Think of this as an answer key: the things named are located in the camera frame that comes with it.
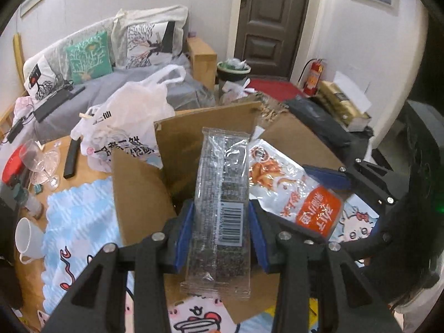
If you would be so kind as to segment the small spice bottle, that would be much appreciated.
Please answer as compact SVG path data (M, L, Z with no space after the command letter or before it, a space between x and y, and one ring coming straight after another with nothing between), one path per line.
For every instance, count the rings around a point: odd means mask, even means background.
M41 218L43 213L42 203L20 183L17 183L13 188L13 198L20 207L27 209L35 219L39 220Z

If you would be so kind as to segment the teal deer cushion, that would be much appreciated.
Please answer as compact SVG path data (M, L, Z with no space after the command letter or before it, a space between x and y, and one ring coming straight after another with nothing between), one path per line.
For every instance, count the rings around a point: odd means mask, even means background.
M68 46L65 52L74 84L82 84L113 72L108 33L105 30Z

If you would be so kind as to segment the white red print cushion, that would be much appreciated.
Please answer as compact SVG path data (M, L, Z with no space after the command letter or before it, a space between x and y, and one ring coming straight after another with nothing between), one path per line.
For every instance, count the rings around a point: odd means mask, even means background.
M37 104L46 97L56 92L61 87L63 76L56 74L51 69L46 57L42 55L32 66L29 73L25 73L24 87L32 98L32 102Z

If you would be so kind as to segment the black laptop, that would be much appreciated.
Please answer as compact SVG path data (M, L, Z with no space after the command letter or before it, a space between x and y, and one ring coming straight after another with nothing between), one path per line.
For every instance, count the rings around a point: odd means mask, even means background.
M80 94L86 89L86 87L80 87L78 89L62 89L57 92L54 96L46 100L43 105L38 107L34 111L35 119L38 123L44 121L51 113L54 112L58 107L63 105L68 100L72 100L75 96Z

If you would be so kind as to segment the black remote control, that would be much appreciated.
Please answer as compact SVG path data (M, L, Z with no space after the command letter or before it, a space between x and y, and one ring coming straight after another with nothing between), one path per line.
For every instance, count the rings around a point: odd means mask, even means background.
M80 151L81 139L74 140L72 139L69 144L69 149L67 152L65 167L63 172L63 177L67 179L71 179L76 174L77 168L77 158Z

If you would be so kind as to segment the grey sofa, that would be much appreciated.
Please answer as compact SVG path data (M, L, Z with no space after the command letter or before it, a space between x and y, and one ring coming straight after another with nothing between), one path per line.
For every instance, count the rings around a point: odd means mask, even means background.
M184 82L168 88L167 102L175 110L189 110L200 107L212 107L215 105L213 93L193 78L190 61L183 50L180 56L173 58L170 62L132 69L119 69L116 67L111 46L113 19L114 17L109 17L108 19L95 22L71 35L59 39L25 61L22 68L24 78L25 73L29 73L32 66L42 55L44 55L49 62L51 69L53 69L56 74L61 74L63 76L63 82L56 92L37 104L32 102L30 106L25 109L25 115L22 120L24 125L22 131L14 136L13 141L2 138L1 148L15 148L30 138L36 138L38 141L44 143L68 135L79 122L80 113L85 112L89 107L104 103L125 83L129 81L144 80L146 77L151 76L156 71L159 71L169 64L181 65L186 71ZM65 49L68 46L81 42L103 30L108 33L109 53L113 72L103 77L86 81L82 84L74 84L71 79L69 61ZM80 87L86 87L86 89L72 100L68 100L54 110L54 112L41 123L36 121L34 111L43 105L46 100L62 89L72 90Z

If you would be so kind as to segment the blue cartoon tablecloth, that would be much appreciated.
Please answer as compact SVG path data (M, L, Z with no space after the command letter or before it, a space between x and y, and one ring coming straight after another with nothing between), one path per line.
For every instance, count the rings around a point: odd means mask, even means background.
M42 325L95 254L107 243L122 244L111 178L50 195L46 218L41 248L44 302L37 312ZM181 332L179 325L191 318L204 325L203 332L270 332L274 315L274 308L269 307L250 319L234 323L217 298L187 298L168 308L173 332Z

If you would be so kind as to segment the green trash bin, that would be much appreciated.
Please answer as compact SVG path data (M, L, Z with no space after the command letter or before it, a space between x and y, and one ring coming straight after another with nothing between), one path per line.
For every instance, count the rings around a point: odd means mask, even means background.
M247 62L237 58L227 59L217 63L218 85L222 89L226 82L242 85L251 73Z

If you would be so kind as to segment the white ceramic mug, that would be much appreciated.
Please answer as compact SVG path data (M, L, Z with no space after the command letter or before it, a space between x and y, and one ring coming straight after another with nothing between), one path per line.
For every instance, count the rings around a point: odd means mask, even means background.
M15 231L15 245L19 260L27 265L37 259L42 259L44 232L26 217L19 220Z

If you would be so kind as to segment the clear seaweed snack packet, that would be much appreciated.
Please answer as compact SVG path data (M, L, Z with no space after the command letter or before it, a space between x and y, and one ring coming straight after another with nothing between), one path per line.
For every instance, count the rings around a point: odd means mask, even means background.
M223 300L250 297L249 140L244 132L203 129L182 292Z

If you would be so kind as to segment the tissue box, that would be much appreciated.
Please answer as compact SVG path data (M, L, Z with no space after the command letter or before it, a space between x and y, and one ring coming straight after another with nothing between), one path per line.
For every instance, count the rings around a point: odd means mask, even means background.
M367 113L372 103L360 87L340 71L333 81L320 81L317 97L349 132L362 132L372 120Z

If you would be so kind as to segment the dark brown door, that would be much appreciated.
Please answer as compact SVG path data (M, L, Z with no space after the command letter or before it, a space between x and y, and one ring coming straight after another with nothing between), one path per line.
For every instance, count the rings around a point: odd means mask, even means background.
M251 74L288 80L309 0L241 0L234 56Z

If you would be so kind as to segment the clear wine glass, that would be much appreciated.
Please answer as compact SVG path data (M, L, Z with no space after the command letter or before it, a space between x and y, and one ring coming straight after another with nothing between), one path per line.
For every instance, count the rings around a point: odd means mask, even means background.
M51 190L55 191L59 187L60 179L56 174L60 161L58 150L44 152L36 141L29 140L20 148L19 157L28 170L44 176L44 182Z

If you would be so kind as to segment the black plastic bag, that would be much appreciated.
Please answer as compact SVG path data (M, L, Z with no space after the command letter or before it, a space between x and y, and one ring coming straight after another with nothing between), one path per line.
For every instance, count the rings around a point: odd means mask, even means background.
M306 125L345 164L356 158L364 160L373 136L366 127L362 132L347 132L333 117L311 99L297 96L284 101L287 109Z

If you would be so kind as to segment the orange white chicken snack packet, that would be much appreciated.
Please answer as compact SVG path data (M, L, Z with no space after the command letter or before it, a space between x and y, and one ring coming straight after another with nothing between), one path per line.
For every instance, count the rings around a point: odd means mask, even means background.
M248 145L249 193L260 207L328 239L343 201L294 160L258 139Z

